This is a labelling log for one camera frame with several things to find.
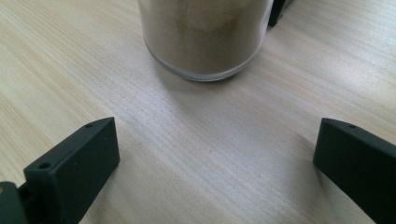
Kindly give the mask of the black metal rack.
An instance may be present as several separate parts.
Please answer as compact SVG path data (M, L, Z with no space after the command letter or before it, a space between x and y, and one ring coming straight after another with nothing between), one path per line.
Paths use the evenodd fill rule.
M268 25L274 27L283 15L284 10L292 0L274 0Z

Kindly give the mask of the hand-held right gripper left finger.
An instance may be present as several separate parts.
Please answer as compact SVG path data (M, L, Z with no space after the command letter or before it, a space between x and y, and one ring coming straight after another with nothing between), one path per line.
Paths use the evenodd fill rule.
M78 224L119 163L115 120L82 126L23 169L28 223Z

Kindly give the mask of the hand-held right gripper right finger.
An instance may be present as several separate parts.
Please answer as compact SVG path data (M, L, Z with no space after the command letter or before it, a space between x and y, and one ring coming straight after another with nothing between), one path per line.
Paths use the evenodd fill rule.
M313 163L376 224L396 224L396 146L353 124L322 119Z

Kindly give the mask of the glass jar of brown powder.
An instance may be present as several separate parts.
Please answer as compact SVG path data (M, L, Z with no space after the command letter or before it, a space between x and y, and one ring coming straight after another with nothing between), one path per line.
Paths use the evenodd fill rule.
M243 70L262 46L274 0L138 0L153 58L190 80Z

